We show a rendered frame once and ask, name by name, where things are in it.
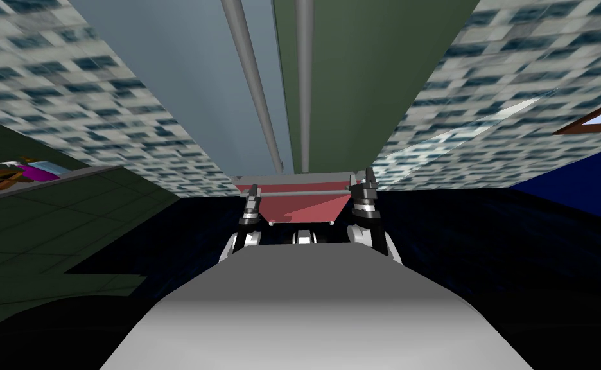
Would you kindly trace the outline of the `dark green counter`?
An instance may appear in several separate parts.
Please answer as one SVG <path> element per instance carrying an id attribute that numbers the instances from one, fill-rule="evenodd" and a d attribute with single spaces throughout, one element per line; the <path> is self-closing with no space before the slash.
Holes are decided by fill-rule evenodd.
<path id="1" fill-rule="evenodd" d="M 67 297 L 133 292 L 140 276 L 71 269 L 178 197 L 124 167 L 87 166 L 0 125 L 0 173 L 22 155 L 70 173 L 0 191 L 0 322 Z"/>

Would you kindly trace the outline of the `blue-grey appliance door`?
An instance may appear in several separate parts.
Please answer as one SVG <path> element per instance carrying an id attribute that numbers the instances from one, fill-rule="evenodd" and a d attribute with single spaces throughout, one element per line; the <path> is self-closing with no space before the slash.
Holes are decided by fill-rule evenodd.
<path id="1" fill-rule="evenodd" d="M 274 175 L 221 0 L 70 0 L 226 176 Z"/>

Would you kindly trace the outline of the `green appliance door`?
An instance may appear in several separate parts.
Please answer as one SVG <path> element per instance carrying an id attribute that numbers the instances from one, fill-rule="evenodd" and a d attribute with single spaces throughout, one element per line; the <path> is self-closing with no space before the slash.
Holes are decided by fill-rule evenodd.
<path id="1" fill-rule="evenodd" d="M 480 0 L 304 0 L 313 3 L 311 81 L 301 80 L 296 0 L 272 0 L 293 169 L 370 166 Z"/>

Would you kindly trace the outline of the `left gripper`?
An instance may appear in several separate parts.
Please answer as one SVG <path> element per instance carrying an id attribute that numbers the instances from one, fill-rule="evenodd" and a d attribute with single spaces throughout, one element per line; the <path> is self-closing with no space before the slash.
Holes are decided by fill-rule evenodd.
<path id="1" fill-rule="evenodd" d="M 245 207 L 244 207 L 244 211 L 243 214 L 253 214 L 253 215 L 257 215 L 258 213 L 260 213 L 260 203 L 261 203 L 261 197 L 259 197 L 259 187 L 257 184 L 253 184 L 251 185 L 249 191 L 248 191 L 248 196 L 245 197 L 246 199 L 246 203 L 245 203 Z"/>

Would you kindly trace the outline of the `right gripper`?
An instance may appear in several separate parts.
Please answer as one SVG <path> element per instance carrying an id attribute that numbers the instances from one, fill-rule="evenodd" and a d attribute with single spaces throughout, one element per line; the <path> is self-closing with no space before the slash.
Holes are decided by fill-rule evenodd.
<path id="1" fill-rule="evenodd" d="M 354 206 L 375 206 L 375 201 L 378 199 L 377 190 L 378 183 L 373 167 L 366 167 L 365 182 L 349 186 Z"/>

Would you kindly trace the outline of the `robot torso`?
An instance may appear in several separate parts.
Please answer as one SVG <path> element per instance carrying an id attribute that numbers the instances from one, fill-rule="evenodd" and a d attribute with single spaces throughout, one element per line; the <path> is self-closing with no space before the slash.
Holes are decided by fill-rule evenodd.
<path id="1" fill-rule="evenodd" d="M 253 245 L 162 298 L 100 370 L 532 370 L 464 299 L 361 243 Z"/>

